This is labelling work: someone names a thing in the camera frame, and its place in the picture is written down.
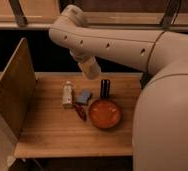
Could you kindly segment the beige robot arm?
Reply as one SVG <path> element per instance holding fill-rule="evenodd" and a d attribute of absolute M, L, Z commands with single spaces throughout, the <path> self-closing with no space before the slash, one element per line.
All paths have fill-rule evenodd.
<path fill-rule="evenodd" d="M 93 29 L 84 12 L 67 6 L 49 29 L 88 77 L 92 56 L 152 75 L 135 107 L 132 126 L 135 171 L 188 171 L 188 35 L 162 30 Z"/>

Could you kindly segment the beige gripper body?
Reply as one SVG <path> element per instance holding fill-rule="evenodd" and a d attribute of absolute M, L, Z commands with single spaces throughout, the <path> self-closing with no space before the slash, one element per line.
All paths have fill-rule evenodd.
<path fill-rule="evenodd" d="M 98 65 L 94 56 L 76 57 L 80 70 L 87 79 L 95 79 L 101 73 L 101 68 Z"/>

